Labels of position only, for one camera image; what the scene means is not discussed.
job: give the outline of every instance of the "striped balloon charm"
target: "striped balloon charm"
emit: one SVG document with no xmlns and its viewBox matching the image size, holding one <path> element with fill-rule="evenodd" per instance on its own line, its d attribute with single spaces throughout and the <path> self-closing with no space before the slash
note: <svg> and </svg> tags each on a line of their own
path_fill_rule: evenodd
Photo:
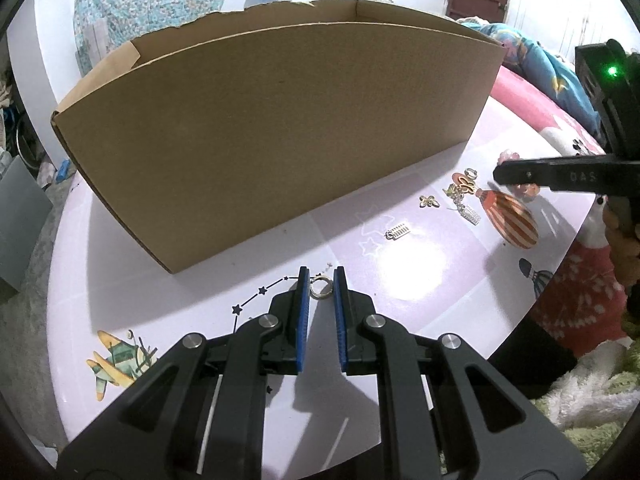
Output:
<svg viewBox="0 0 640 480">
<path fill-rule="evenodd" d="M 538 227 L 531 212 L 513 196 L 476 189 L 482 209 L 502 238 L 512 246 L 530 249 L 538 243 Z"/>
</svg>

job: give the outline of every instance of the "small metal ring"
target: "small metal ring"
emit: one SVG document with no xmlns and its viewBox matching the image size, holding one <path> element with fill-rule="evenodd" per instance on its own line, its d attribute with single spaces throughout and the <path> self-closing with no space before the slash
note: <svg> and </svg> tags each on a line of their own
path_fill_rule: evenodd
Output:
<svg viewBox="0 0 640 480">
<path fill-rule="evenodd" d="M 478 172 L 476 170 L 473 170 L 472 168 L 466 168 L 465 176 L 467 178 L 470 178 L 471 180 L 475 180 L 476 178 L 478 178 Z"/>
<path fill-rule="evenodd" d="M 314 291 L 314 288 L 313 288 L 313 284 L 315 282 L 327 283 L 329 285 L 329 291 L 318 294 L 316 291 Z M 322 274 L 320 274 L 319 276 L 313 276 L 311 278 L 311 283 L 309 284 L 309 295 L 315 300 L 325 300 L 333 293 L 333 291 L 334 291 L 334 282 L 332 282 L 330 278 L 323 276 Z"/>
</svg>

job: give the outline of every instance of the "metal pivot screw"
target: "metal pivot screw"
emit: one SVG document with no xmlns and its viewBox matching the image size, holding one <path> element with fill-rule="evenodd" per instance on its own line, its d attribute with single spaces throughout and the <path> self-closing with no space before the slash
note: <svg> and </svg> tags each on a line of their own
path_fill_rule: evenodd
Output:
<svg viewBox="0 0 640 480">
<path fill-rule="evenodd" d="M 278 318 L 273 314 L 262 314 L 258 319 L 258 323 L 264 328 L 273 328 L 278 324 Z"/>
<path fill-rule="evenodd" d="M 381 328 L 385 325 L 386 319 L 384 316 L 380 316 L 380 314 L 369 314 L 365 322 L 373 328 Z"/>
<path fill-rule="evenodd" d="M 444 348 L 449 348 L 451 350 L 455 350 L 462 344 L 460 338 L 455 334 L 445 334 L 444 336 L 442 336 L 440 342 L 442 343 Z"/>
<path fill-rule="evenodd" d="M 195 332 L 187 334 L 182 338 L 182 344 L 187 348 L 197 348 L 202 344 L 202 336 Z"/>
</svg>

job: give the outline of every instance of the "pink table surface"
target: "pink table surface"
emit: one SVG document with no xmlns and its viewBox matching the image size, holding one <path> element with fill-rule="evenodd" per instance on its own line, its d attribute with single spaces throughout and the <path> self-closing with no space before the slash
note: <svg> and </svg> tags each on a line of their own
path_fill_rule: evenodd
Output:
<svg viewBox="0 0 640 480">
<path fill-rule="evenodd" d="M 495 187 L 492 170 L 506 149 L 523 157 L 557 155 L 490 98 L 469 142 L 173 276 L 76 176 L 54 247 L 47 319 L 50 370 L 69 438 L 123 391 L 107 384 L 98 400 L 87 363 L 95 361 L 94 352 L 109 355 L 98 331 L 132 348 L 142 338 L 161 356 L 188 332 L 223 335 L 266 312 L 271 298 L 294 284 L 283 278 L 297 276 L 300 266 L 331 275 L 344 265 L 350 288 L 369 294 L 379 312 L 421 335 L 458 333 L 488 357 L 535 301 L 519 259 L 525 254 L 536 269 L 555 271 L 593 203 L 590 195 L 542 190 L 525 204 L 538 236 L 529 250 L 508 243 L 475 196 L 465 203 L 482 218 L 471 225 L 443 189 L 466 168 L 478 172 L 480 188 Z M 441 207 L 420 208 L 421 195 L 433 195 Z M 411 232 L 386 240 L 384 231 L 400 222 Z M 234 307 L 252 297 L 238 314 Z M 301 478 L 379 442 L 376 380 L 340 373 L 330 300 L 311 301 L 305 370 L 268 381 L 264 478 Z"/>
</svg>

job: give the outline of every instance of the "butterfly charm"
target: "butterfly charm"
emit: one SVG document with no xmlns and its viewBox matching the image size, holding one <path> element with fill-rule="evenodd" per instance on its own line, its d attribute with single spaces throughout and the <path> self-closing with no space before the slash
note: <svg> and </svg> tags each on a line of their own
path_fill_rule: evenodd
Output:
<svg viewBox="0 0 640 480">
<path fill-rule="evenodd" d="M 440 207 L 440 203 L 433 195 L 420 197 L 420 207 Z"/>
</svg>

